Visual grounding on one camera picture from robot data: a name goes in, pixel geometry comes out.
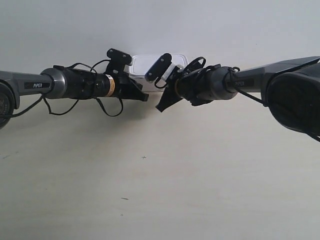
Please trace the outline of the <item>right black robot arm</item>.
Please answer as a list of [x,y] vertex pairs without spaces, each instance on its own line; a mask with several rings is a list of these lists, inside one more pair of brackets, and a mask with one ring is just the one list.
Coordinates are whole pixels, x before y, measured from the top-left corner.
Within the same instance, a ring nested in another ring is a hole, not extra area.
[[249,69],[192,61],[164,79],[156,105],[163,112],[181,100],[197,107],[241,94],[269,109],[283,127],[320,140],[320,58],[282,60]]

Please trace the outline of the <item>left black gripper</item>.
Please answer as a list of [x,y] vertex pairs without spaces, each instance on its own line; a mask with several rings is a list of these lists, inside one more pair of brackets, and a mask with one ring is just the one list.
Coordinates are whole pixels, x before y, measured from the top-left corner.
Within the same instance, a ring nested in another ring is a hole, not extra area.
[[120,98],[147,102],[149,94],[143,85],[127,75],[99,73],[96,77],[96,98]]

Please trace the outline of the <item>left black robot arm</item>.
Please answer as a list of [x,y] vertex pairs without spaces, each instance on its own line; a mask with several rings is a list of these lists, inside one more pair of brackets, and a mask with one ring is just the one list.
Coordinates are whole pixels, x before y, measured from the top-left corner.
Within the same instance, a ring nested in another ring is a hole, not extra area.
[[127,73],[98,73],[94,69],[77,69],[74,66],[55,65],[40,74],[1,71],[0,73],[0,126],[10,119],[29,111],[14,113],[20,107],[22,96],[39,95],[40,100],[74,99],[76,101],[117,98],[119,102],[134,100],[146,102],[149,98],[143,86]]

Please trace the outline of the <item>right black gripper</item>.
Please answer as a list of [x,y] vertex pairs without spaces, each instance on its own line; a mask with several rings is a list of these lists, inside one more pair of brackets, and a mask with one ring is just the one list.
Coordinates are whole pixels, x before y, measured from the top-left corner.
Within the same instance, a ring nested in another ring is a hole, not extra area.
[[211,75],[214,66],[174,67],[169,75],[169,87],[166,87],[155,108],[161,113],[182,100],[197,107],[215,100],[211,91]]

